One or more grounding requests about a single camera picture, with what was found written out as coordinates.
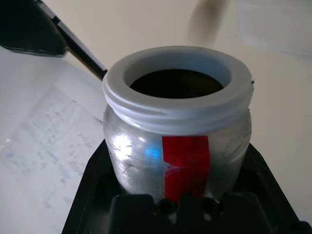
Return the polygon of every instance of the threaded jar rim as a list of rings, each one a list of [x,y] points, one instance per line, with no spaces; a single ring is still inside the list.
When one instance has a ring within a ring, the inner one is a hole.
[[[151,72],[183,69],[219,81],[222,90],[202,97],[169,99],[148,96],[130,85]],[[222,52],[194,46],[165,46],[139,51],[119,60],[103,79],[114,112],[142,130],[173,136],[217,130],[243,115],[253,94],[249,69]]]

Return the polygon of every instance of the black holder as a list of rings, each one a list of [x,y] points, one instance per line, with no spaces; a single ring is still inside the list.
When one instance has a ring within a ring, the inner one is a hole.
[[[105,141],[90,158],[63,234],[312,234],[299,221],[261,154],[250,144],[233,192],[220,202],[176,206],[149,195],[120,195]]]

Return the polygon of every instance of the red label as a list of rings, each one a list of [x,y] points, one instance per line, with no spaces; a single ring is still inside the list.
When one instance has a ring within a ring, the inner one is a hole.
[[[165,197],[175,202],[183,194],[202,198],[210,169],[207,136],[163,136],[164,161],[170,164],[165,173]]]

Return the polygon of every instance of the jar opening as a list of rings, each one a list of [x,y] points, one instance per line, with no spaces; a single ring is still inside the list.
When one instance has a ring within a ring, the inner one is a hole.
[[[201,72],[169,69],[148,73],[135,80],[130,88],[157,98],[197,98],[216,93],[223,86]]]

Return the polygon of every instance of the white paper sheet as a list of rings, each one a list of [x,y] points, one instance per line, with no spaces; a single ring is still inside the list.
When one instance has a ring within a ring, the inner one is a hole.
[[[0,163],[56,234],[103,138],[102,123],[54,86],[1,148]]]

